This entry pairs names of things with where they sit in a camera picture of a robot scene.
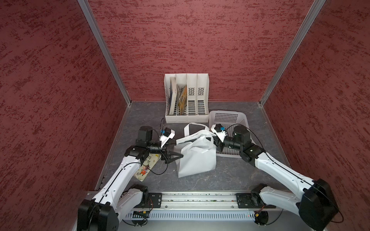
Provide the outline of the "white insulated delivery bag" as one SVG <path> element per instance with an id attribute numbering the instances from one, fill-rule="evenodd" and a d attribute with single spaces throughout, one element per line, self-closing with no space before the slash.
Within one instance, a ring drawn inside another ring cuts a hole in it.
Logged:
<path id="1" fill-rule="evenodd" d="M 214 170 L 216 167 L 216 135 L 203 124 L 189 123 L 184 137 L 176 140 L 173 150 L 183 157 L 176 160 L 178 177 L 187 177 Z"/>

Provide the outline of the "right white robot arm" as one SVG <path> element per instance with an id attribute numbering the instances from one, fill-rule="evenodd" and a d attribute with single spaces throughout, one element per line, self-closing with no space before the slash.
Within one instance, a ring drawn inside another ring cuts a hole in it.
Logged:
<path id="1" fill-rule="evenodd" d="M 252 192 L 258 202 L 276 206 L 298 215 L 314 231 L 323 231 L 340 212 L 330 185 L 323 179 L 313 180 L 277 161 L 262 145 L 251 140 L 253 132 L 242 124 L 234 124 L 233 135 L 221 124 L 212 125 L 218 151 L 229 148 L 251 166 L 264 171 L 289 189 L 289 192 L 260 184 Z"/>

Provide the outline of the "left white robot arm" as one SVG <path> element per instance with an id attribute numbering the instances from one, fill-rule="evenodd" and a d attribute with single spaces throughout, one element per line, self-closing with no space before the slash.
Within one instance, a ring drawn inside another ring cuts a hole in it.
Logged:
<path id="1" fill-rule="evenodd" d="M 158 134 L 158 141 L 152 140 L 153 128 L 142 126 L 135 145 L 130 146 L 120 166 L 105 186 L 90 200 L 83 200 L 78 209 L 76 231 L 116 231 L 120 222 L 139 204 L 146 205 L 146 188 L 132 188 L 125 191 L 128 183 L 150 154 L 159 154 L 168 164 L 183 157 L 182 154 L 168 151 L 169 140 L 175 136 L 174 130 L 164 128 Z"/>

